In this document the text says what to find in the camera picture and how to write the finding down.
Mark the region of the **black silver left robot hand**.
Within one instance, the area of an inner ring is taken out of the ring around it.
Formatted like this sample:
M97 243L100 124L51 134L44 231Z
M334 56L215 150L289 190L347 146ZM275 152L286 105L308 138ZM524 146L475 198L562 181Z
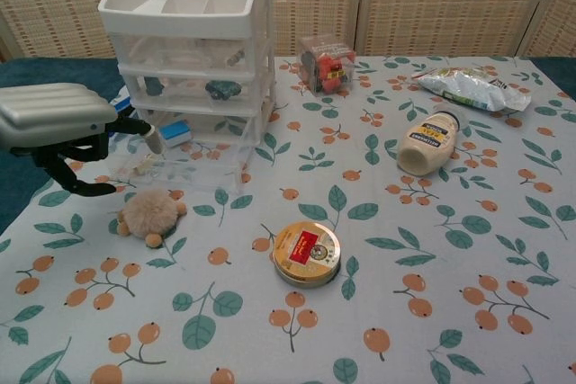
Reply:
M55 83L1 89L1 149L30 156L64 190L85 197L115 192L108 183L86 183L65 162L108 157L109 134L139 135L155 154L163 150L155 127L118 113L81 84Z

